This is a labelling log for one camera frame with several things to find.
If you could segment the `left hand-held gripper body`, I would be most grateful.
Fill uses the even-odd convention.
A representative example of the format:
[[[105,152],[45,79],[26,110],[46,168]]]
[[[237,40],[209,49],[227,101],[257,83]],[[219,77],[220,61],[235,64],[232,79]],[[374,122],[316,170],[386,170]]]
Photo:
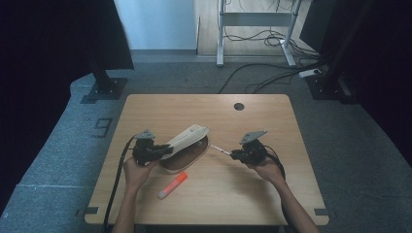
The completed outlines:
[[[144,130],[134,136],[136,140],[133,148],[133,158],[140,166],[146,166],[152,161],[159,160],[162,157],[160,148],[155,146],[155,135],[149,129]]]

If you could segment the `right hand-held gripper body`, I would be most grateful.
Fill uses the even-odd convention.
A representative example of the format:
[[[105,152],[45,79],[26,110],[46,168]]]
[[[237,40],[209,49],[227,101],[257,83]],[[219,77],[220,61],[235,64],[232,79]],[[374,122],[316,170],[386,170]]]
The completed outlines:
[[[265,135],[266,130],[247,132],[240,141],[242,149],[240,150],[239,160],[242,163],[258,165],[267,155],[267,150],[258,139]]]

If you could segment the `silver pen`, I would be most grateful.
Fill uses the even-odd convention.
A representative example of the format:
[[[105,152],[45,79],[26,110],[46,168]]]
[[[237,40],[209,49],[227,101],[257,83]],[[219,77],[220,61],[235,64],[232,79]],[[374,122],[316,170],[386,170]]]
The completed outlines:
[[[220,151],[221,153],[224,153],[224,154],[226,154],[226,155],[231,155],[231,152],[226,151],[226,150],[223,150],[223,149],[221,149],[221,148],[219,148],[219,147],[217,147],[217,146],[210,145],[210,147],[212,147],[213,149],[218,150],[218,151]]]

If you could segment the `beige pencil case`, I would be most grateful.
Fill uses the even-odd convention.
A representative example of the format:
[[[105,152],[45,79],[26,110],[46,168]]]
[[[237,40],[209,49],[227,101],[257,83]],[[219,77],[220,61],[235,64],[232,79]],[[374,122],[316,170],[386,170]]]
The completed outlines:
[[[168,142],[173,151],[161,158],[160,167],[170,174],[188,168],[208,149],[210,145],[208,133],[208,127],[194,124],[178,134]]]

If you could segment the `person's right hand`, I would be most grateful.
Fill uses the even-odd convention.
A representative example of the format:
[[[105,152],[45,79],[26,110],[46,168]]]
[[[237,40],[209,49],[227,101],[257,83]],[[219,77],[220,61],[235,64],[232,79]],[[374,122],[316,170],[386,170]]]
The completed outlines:
[[[253,169],[264,180],[272,183],[275,186],[285,184],[286,181],[282,175],[279,166],[270,158],[265,158],[258,165],[247,165],[248,168]]]

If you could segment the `person's left hand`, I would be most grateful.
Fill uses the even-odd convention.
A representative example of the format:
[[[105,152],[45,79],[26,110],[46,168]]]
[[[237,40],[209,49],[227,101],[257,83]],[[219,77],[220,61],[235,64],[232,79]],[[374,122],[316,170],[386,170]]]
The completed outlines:
[[[146,182],[150,172],[157,164],[158,160],[152,161],[146,166],[140,166],[133,158],[127,159],[123,163],[125,190],[127,192],[137,192]]]

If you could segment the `orange highlighter marker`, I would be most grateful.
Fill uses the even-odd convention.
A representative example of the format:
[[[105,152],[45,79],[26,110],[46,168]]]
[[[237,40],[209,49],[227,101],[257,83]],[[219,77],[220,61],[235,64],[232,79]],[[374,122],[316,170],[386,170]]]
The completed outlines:
[[[188,174],[185,172],[180,173],[171,183],[169,183],[163,190],[161,190],[157,197],[159,199],[164,199],[168,196],[174,189],[176,189],[180,184],[182,184],[188,178]]]

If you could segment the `white power strip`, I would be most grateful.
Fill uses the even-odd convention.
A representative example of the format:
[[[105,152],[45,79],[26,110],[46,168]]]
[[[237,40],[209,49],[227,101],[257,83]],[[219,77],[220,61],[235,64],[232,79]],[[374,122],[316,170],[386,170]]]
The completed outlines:
[[[306,77],[319,75],[321,73],[322,73],[322,71],[320,69],[310,69],[310,70],[305,70],[305,71],[299,72],[298,76],[303,79],[303,78],[306,78]]]

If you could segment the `black curtain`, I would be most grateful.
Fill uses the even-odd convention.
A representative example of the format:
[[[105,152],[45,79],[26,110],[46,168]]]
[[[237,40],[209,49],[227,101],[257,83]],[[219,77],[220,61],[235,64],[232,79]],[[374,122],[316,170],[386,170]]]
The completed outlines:
[[[348,73],[356,100],[412,166],[412,0],[375,0]]]
[[[0,0],[0,213],[73,81],[133,66],[115,0]]]

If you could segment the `black stand with base plate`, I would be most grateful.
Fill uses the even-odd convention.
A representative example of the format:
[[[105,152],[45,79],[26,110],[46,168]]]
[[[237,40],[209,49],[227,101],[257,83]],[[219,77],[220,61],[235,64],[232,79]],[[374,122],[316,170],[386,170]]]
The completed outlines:
[[[119,100],[127,83],[126,78],[110,78],[107,72],[92,58],[88,62],[95,83],[81,100],[82,104],[94,104],[98,100]]]
[[[324,73],[306,78],[312,97],[355,104],[356,88],[348,73],[355,60],[355,41],[375,0],[313,0],[300,38],[326,65]]]

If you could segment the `grey metal desk frame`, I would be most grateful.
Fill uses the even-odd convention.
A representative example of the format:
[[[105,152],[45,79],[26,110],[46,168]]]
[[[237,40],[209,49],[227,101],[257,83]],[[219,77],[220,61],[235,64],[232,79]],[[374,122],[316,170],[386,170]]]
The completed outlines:
[[[226,12],[224,9],[225,0],[218,0],[218,43],[217,43],[217,66],[223,67],[224,54],[223,54],[223,33],[224,29],[236,26],[273,26],[273,27],[287,27],[288,31],[286,36],[281,39],[281,49],[287,63],[290,67],[295,67],[296,63],[292,56],[292,50],[290,49],[290,43],[292,41],[292,33],[298,17],[302,0],[295,0],[292,10],[290,12],[257,12],[257,13],[236,13]]]

